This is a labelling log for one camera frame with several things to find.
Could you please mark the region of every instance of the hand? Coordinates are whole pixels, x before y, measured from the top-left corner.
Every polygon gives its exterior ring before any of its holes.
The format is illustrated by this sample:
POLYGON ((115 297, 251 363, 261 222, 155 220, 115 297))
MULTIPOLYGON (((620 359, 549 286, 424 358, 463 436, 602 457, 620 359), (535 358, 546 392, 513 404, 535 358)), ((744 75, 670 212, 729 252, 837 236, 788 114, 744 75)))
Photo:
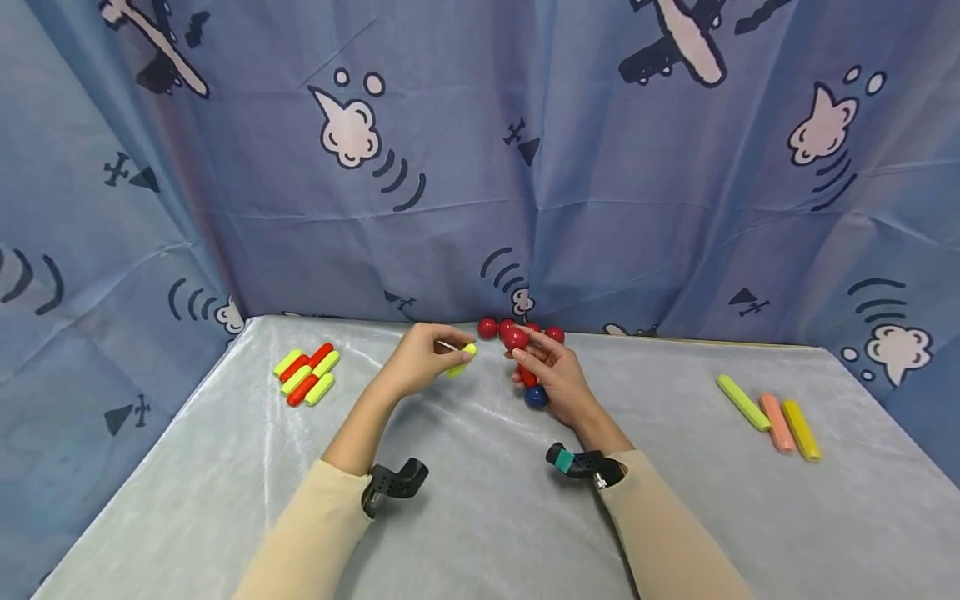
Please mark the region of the hand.
MULTIPOLYGON (((531 344, 526 350, 518 348, 513 354, 507 352, 507 358, 515 359, 537 376, 550 396, 547 408, 557 420, 578 431, 588 420, 604 412, 590 391, 573 350, 543 333, 522 325, 517 327, 527 332, 531 344)), ((523 388, 519 373, 514 373, 513 380, 519 388, 523 388)))
POLYGON ((403 334, 394 353, 373 379, 396 400, 416 394, 430 385, 437 376, 457 365, 468 363, 473 356, 460 351, 474 341, 472 335, 450 325, 417 323, 403 334), (451 350, 446 342, 457 350, 451 350))

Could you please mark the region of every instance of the table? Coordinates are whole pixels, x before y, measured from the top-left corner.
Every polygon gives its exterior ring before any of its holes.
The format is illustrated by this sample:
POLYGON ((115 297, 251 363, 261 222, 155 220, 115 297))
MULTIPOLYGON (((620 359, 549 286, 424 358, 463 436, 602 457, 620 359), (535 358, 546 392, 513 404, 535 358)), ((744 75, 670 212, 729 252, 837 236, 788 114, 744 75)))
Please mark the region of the table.
MULTIPOLYGON (((227 598, 405 326, 253 319, 35 598, 227 598), (271 370, 332 342, 337 383, 292 409, 271 370)), ((568 335, 602 403, 760 599, 960 593, 960 491, 825 350, 568 335), (714 383, 803 406, 820 465, 783 456, 714 383)), ((511 390, 498 341, 404 400, 377 455, 430 468, 388 500, 342 598, 630 598, 595 494, 544 461, 569 430, 511 390)))

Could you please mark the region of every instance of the forearm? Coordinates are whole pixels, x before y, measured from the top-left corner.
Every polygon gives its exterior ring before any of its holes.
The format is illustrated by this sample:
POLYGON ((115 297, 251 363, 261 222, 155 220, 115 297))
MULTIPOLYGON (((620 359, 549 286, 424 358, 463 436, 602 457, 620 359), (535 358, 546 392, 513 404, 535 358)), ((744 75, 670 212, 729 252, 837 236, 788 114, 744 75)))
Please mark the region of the forearm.
POLYGON ((350 410, 322 457, 326 463, 353 475, 364 475, 373 466, 383 429, 400 396, 375 378, 350 410))
POLYGON ((584 450, 600 450, 610 455, 634 449, 620 426, 596 400, 585 405, 587 408, 573 423, 573 431, 580 438, 584 450))
POLYGON ((644 600, 752 598, 750 589, 707 529, 639 450, 611 456, 627 468, 600 491, 644 600))
POLYGON ((360 505, 370 479, 317 461, 257 550, 234 600, 332 598, 371 523, 360 505))

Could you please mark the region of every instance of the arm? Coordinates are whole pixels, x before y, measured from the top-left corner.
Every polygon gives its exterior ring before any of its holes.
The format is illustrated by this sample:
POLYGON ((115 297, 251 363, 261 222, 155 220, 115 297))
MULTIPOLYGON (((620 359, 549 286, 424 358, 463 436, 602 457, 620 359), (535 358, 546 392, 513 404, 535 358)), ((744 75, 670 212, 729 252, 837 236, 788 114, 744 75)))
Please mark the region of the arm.
POLYGON ((472 358, 438 341, 462 348, 472 340, 453 327, 433 324, 415 324, 403 336, 264 539, 235 600, 333 597, 353 548, 372 522, 361 495, 390 415, 404 397, 472 358))
POLYGON ((601 490, 600 497, 640 597, 752 598, 707 529, 597 402, 573 351, 536 331, 527 329, 527 334, 533 345, 528 351, 514 350, 513 358, 540 380, 550 396, 550 411, 576 432, 584 450, 600 450, 626 469, 626 476, 601 490))

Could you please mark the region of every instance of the blue ball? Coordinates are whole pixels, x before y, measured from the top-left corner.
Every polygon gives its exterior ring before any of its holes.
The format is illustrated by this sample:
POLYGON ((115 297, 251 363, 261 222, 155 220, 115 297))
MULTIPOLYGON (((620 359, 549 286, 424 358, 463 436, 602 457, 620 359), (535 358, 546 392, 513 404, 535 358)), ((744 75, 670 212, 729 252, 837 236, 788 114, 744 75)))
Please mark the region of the blue ball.
POLYGON ((523 400, 530 408, 539 410, 546 406, 546 403, 550 401, 550 397, 546 394, 543 386, 535 385, 532 388, 527 388, 527 391, 523 394, 523 400))

